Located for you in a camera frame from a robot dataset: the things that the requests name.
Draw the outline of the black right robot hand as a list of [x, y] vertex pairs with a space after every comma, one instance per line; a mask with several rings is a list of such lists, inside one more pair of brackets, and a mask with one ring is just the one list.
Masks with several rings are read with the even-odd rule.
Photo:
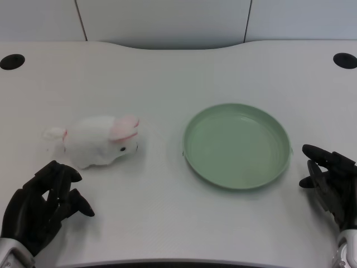
[[356, 229], [356, 162], [333, 151], [305, 144], [309, 176], [299, 182], [313, 189], [325, 211], [334, 216], [340, 231]]

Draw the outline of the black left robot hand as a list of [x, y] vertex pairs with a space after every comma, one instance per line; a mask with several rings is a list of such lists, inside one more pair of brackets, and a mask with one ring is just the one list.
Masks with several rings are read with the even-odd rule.
[[93, 217], [88, 201], [71, 184], [82, 180], [72, 167], [55, 160], [18, 189], [5, 210], [1, 237], [18, 241], [38, 255], [58, 234], [62, 221], [76, 212]]

